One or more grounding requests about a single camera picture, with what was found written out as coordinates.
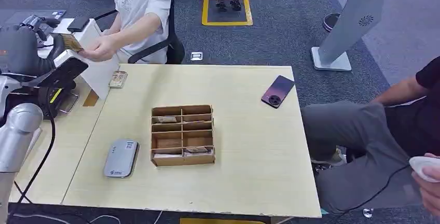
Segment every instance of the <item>person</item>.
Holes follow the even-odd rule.
[[[168,16],[171,0],[115,0],[116,15],[110,29],[103,32],[80,54],[93,61],[106,61],[122,49],[121,62],[168,38]],[[139,63],[165,64],[167,48],[139,60]]]
[[[312,161],[343,164],[316,177],[324,210],[342,214],[357,208],[402,207],[420,204],[422,197],[430,206],[425,193],[430,188],[414,180],[406,166],[411,157],[440,154],[440,57],[369,104],[309,105],[301,114]],[[337,145],[365,156],[344,164],[343,156],[335,152]],[[440,186],[432,188],[438,200]]]

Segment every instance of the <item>cardboard divider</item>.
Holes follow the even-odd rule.
[[[156,166],[214,163],[213,127],[210,105],[153,108],[152,163]]]

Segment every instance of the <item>hand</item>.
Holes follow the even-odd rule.
[[[439,158],[431,153],[426,153],[425,157]],[[423,173],[433,179],[440,180],[440,167],[429,166],[423,168]],[[412,176],[420,185],[420,193],[422,194],[423,205],[435,216],[440,216],[440,183],[430,183],[423,180],[413,172]]]
[[[100,36],[88,49],[80,51],[79,54],[92,61],[103,62],[110,60],[120,48],[114,35]]]

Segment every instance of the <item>white t-shirt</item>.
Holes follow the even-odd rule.
[[[168,38],[168,15],[170,14],[171,0],[115,0],[116,10],[122,20],[122,30],[133,25],[137,20],[148,13],[154,13],[160,18],[161,27],[147,39],[123,47],[130,54],[136,54]],[[156,51],[144,57],[139,63],[167,62],[167,48]]]

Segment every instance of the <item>floor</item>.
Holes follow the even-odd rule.
[[[381,22],[362,39],[392,85],[439,56],[440,0],[384,0],[382,11]]]
[[[334,73],[313,69],[310,48],[319,45],[326,36],[322,18],[331,12],[341,11],[336,0],[250,0],[253,26],[215,27],[201,25],[203,0],[176,0],[176,31],[186,48],[185,63],[193,51],[202,51],[201,64],[287,65],[295,75],[301,106],[350,100],[366,103],[389,86],[383,66],[369,52],[363,41],[348,51],[353,71]],[[94,17],[114,9],[113,0],[0,0],[0,22],[11,9],[67,9],[67,17]],[[109,27],[112,18],[100,20],[102,29]],[[114,214],[122,223],[153,223],[157,212],[118,209],[44,206],[50,212],[78,212],[88,219],[100,214]],[[24,206],[24,213],[35,212],[35,207]],[[189,213],[164,213],[161,223],[178,223],[179,216],[230,216]],[[76,217],[63,216],[70,223],[83,223]],[[267,217],[234,216],[235,219],[268,221]],[[349,213],[337,220],[339,223],[433,223],[420,207],[376,210],[372,219],[361,212]],[[336,216],[323,219],[295,219],[298,223],[336,224]],[[15,223],[29,223],[17,219]],[[32,219],[32,223],[55,223]],[[94,222],[113,223],[111,220]]]

